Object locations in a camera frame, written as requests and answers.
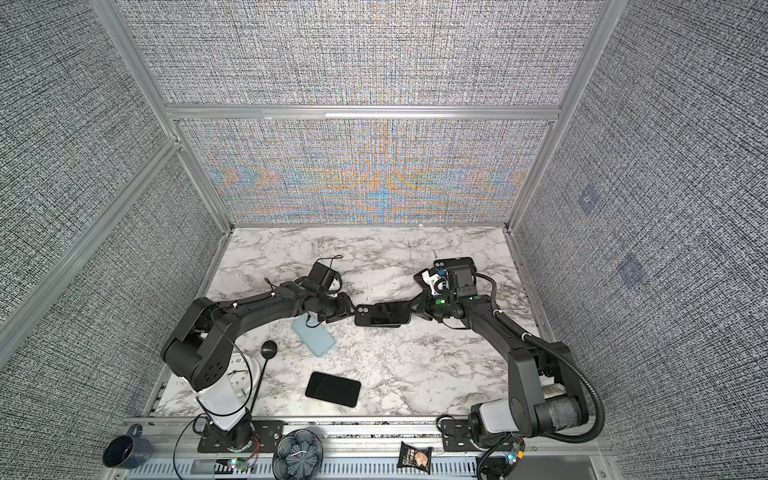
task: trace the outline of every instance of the smartphone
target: smartphone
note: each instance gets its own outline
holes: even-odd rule
[[[354,408],[360,395],[360,382],[327,373],[312,372],[304,394],[311,399]]]

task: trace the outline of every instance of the dark blue mug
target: dark blue mug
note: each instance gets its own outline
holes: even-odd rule
[[[141,438],[141,425],[133,424],[128,434],[109,442],[101,460],[109,468],[136,468],[152,456],[152,444]]]

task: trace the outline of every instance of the marble tabletop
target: marble tabletop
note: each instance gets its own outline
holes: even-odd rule
[[[421,289],[412,276],[438,258],[472,257],[478,271],[498,283],[498,304],[512,319],[538,334],[525,291],[500,227],[243,228],[233,233],[207,296],[235,300],[269,290],[273,283],[306,275],[319,257],[335,260],[346,291],[357,303],[409,300]],[[478,281],[480,293],[490,293]],[[322,358],[278,320],[253,329],[237,345],[263,364],[261,344],[277,342],[266,367],[254,416],[466,414],[469,407],[507,396],[506,361],[480,335],[451,330],[413,317],[397,329],[326,326],[336,345]],[[451,326],[461,326],[447,319]],[[357,407],[304,396],[312,372],[362,383]],[[202,413],[189,385],[171,376],[154,416]]]

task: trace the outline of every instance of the light blue phone case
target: light blue phone case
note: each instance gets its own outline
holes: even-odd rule
[[[317,317],[312,316],[310,325],[314,325],[315,323],[317,323]],[[315,328],[306,326],[306,315],[302,315],[295,319],[293,323],[291,323],[291,326],[293,327],[293,331],[296,332],[296,335],[298,335],[299,338],[301,338],[301,341],[304,342],[304,345],[308,346],[310,350],[312,350],[312,353],[318,358],[328,353],[328,350],[336,345],[336,339],[333,338],[333,335],[328,333],[325,325],[319,325]]]

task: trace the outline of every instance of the mounting plate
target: mounting plate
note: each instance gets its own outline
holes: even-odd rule
[[[472,432],[467,420],[443,419],[440,421],[440,428],[444,432],[441,437],[442,447],[446,452],[482,452],[472,441]],[[504,442],[498,451],[511,450],[513,442]]]
[[[259,445],[259,453],[274,453],[277,450],[277,443],[283,436],[283,427],[285,422],[282,420],[260,420],[251,422],[253,425],[253,432],[259,436],[261,443]],[[217,438],[212,435],[208,435],[208,423],[206,422],[203,429],[203,436],[200,438],[200,443],[197,445],[197,451],[199,453],[229,453],[232,455],[238,455],[235,452],[231,452],[225,445],[222,445]],[[255,445],[246,451],[239,452],[250,454],[256,449]]]

